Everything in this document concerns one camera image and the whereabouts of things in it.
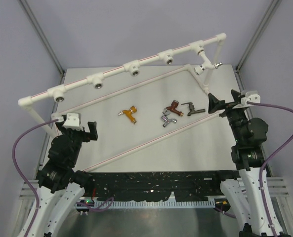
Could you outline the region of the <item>white chrome knob faucet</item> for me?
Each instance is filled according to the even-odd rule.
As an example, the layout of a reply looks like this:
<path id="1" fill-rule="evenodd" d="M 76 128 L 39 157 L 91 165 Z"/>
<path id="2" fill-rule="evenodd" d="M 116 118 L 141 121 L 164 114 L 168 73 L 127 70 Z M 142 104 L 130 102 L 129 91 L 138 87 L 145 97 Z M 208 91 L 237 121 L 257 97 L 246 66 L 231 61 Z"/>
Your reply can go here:
<path id="1" fill-rule="evenodd" d="M 206 56 L 206 53 L 204 50 L 199 51 L 198 55 L 203 59 L 203 63 L 194 67 L 194 72 L 197 75 L 201 75 L 206 70 L 218 69 L 220 66 L 223 65 L 222 62 L 213 64 Z"/>

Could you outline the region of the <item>white pipe frame rack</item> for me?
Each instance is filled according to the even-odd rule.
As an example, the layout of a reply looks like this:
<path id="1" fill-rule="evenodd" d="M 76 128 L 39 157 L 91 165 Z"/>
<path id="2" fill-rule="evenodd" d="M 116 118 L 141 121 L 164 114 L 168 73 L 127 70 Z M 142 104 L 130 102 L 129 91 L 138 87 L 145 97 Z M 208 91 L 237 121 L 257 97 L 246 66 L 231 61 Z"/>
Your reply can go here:
<path id="1" fill-rule="evenodd" d="M 64 101 L 65 97 L 64 95 L 73 89 L 91 84 L 93 85 L 94 88 L 100 89 L 103 85 L 103 81 L 106 78 L 110 78 L 112 76 L 121 74 L 121 73 L 129 73 L 132 77 L 136 77 L 140 74 L 140 67 L 148 65 L 153 62 L 157 61 L 163 61 L 166 65 L 171 65 L 173 63 L 173 57 L 178 54 L 182 54 L 188 51 L 193 51 L 198 55 L 198 52 L 201 50 L 204 50 L 206 53 L 206 56 L 208 59 L 214 64 L 217 63 L 217 59 L 220 55 L 220 52 L 222 50 L 222 47 L 224 45 L 224 42 L 227 38 L 227 35 L 225 33 L 221 33 L 218 35 L 215 35 L 209 39 L 205 40 L 198 40 L 192 43 L 189 43 L 185 46 L 178 47 L 175 49 L 168 49 L 162 52 L 159 52 L 156 55 L 146 57 L 144 59 L 139 59 L 139 60 L 133 60 L 130 62 L 127 62 L 119 67 L 104 71 L 104 72 L 98 72 L 95 74 L 91 74 L 89 76 L 86 76 L 84 79 L 71 82 L 69 84 L 60 84 L 55 87 L 51 87 L 47 89 L 44 92 L 41 92 L 39 94 L 33 95 L 33 96 L 27 96 L 20 98 L 18 100 L 18 105 L 21 107 L 21 109 L 27 111 L 30 116 L 38 123 L 44 123 L 43 118 L 33 109 L 33 104 L 47 99 L 51 98 L 54 100 L 54 102 L 61 103 Z M 163 75 L 157 76 L 154 79 L 149 79 L 143 82 L 139 82 L 136 85 L 131 85 L 128 88 L 121 89 L 119 92 L 112 92 L 110 95 L 103 96 L 101 99 L 95 99 L 93 102 L 86 102 L 85 105 L 79 105 L 76 106 L 76 109 L 82 109 L 87 106 L 90 106 L 92 104 L 104 101 L 106 99 L 112 98 L 113 96 L 120 95 L 122 93 L 128 92 L 132 89 L 139 88 L 141 86 L 144 86 L 148 84 L 149 82 L 153 82 L 157 79 L 163 79 L 165 76 L 171 76 L 174 73 L 179 73 L 182 71 L 187 70 L 197 81 L 199 84 L 201 90 L 205 93 L 208 94 L 209 92 L 209 82 L 210 78 L 212 75 L 213 70 L 206 70 L 204 71 L 201 75 L 197 75 L 194 72 L 194 68 L 190 65 L 184 65 L 181 68 L 178 68 L 173 71 L 169 71 Z"/>

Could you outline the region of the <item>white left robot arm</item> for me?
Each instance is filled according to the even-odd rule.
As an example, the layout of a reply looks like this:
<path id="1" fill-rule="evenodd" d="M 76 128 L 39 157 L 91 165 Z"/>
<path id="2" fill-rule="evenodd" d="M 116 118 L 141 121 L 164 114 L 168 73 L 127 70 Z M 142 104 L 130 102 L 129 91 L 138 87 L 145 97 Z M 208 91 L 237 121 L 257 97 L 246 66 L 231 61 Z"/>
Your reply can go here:
<path id="1" fill-rule="evenodd" d="M 98 139 L 97 123 L 84 127 L 68 128 L 65 122 L 54 120 L 61 135 L 53 138 L 48 161 L 37 172 L 38 188 L 24 179 L 35 195 L 29 216 L 19 233 L 20 237 L 53 237 L 68 212 L 81 196 L 93 193 L 93 176 L 85 171 L 74 171 L 83 143 Z"/>

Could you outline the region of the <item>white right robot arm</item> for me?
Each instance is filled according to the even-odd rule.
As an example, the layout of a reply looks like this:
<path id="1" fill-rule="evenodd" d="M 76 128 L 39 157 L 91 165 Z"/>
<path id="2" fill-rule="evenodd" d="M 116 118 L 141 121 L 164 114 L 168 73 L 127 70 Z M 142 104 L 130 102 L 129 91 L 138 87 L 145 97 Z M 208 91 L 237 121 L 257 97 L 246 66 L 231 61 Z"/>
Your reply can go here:
<path id="1" fill-rule="evenodd" d="M 234 179 L 219 177 L 212 181 L 211 188 L 218 194 L 224 194 L 230 202 L 241 228 L 241 237 L 286 237 L 276 216 L 267 182 L 267 171 L 261 144 L 267 140 L 268 124 L 260 118 L 248 119 L 245 114 L 252 102 L 259 102 L 260 96 L 252 91 L 241 94 L 231 90 L 233 102 L 217 99 L 208 94 L 208 113 L 222 111 L 220 117 L 226 117 L 236 144 L 231 148 L 231 158 L 245 192 L 238 190 Z"/>

